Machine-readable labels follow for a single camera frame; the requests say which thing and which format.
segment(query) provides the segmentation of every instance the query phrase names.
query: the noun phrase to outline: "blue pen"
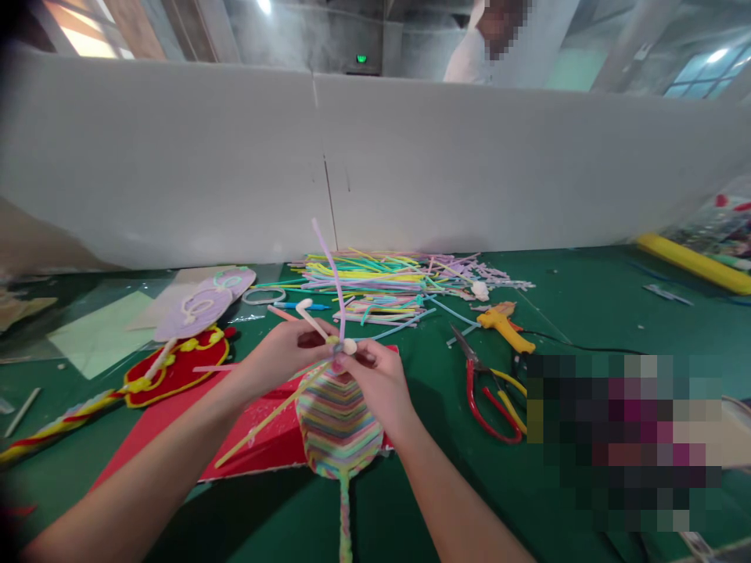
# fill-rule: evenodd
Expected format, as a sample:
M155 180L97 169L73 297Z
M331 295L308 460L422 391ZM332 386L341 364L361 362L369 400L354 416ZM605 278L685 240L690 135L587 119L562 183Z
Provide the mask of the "blue pen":
M277 301L274 303L274 307L278 307L279 309L294 309L297 307L299 303L285 303L284 301ZM313 303L310 305L308 310L326 310L331 309L328 305L318 305L317 303Z

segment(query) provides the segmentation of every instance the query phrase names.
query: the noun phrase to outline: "pliers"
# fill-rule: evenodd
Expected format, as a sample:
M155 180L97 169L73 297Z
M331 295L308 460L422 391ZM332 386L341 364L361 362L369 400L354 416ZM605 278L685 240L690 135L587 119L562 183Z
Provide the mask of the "pliers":
M483 427L485 432L493 436L495 439L507 444L516 444L521 442L522 434L526 435L526 426L522 422L519 415L516 413L516 409L513 407L511 400L508 398L508 394L503 390L498 379L501 379L504 382L511 383L526 398L526 389L524 385L522 385L516 379L512 378L510 375L506 375L505 373L502 373L498 370L487 368L480 361L477 353L467 343L461 332L458 331L454 325L451 325L451 330L454 332L454 336L457 342L462 347L462 351L467 357L467 400L469 401L469 409L472 411L473 416L480 423L480 426ZM498 402L498 399L493 396L493 393L491 393L487 387L483 387L483 395L485 395L490 400L490 402L498 410L498 412L500 412L511 425L514 431L513 437L504 436L501 433L496 432L495 429L490 426L483 418L483 415L480 413L480 409L477 407L477 402L475 400L475 387L479 383L479 374L482 373L491 374L494 376L493 380L498 387L498 396L501 398L501 401L503 401L503 404Z

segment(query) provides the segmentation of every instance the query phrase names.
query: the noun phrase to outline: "yellow foam tube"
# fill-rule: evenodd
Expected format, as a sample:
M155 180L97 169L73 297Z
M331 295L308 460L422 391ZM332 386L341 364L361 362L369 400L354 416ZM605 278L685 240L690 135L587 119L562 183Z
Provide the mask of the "yellow foam tube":
M636 239L639 248L739 295L751 295L751 276L687 249L667 238L647 233Z

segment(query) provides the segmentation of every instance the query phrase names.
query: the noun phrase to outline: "hand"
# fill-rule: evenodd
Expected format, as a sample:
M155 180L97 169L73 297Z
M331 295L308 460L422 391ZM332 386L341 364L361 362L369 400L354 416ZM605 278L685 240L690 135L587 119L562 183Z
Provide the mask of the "hand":
M339 334L326 321L319 318L316 321L327 334ZM307 321L285 321L261 340L221 386L233 400L245 405L289 381L298 371L332 355L333 346L326 344Z
M354 356L340 353L336 362L357 380L368 408L392 440L409 432L417 414L399 354L375 340L363 340Z

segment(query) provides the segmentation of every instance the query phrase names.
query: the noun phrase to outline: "yellow hot glue gun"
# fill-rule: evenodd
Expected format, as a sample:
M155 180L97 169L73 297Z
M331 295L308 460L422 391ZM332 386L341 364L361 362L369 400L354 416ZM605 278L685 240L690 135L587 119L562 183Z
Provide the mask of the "yellow hot glue gun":
M506 342L511 344L517 353L532 353L534 352L535 345L522 338L508 322L508 318L514 314L515 308L516 304L511 303L510 301L499 303L495 307L482 313L477 318L477 322L479 322L483 328L495 328L501 333L501 336L506 339Z

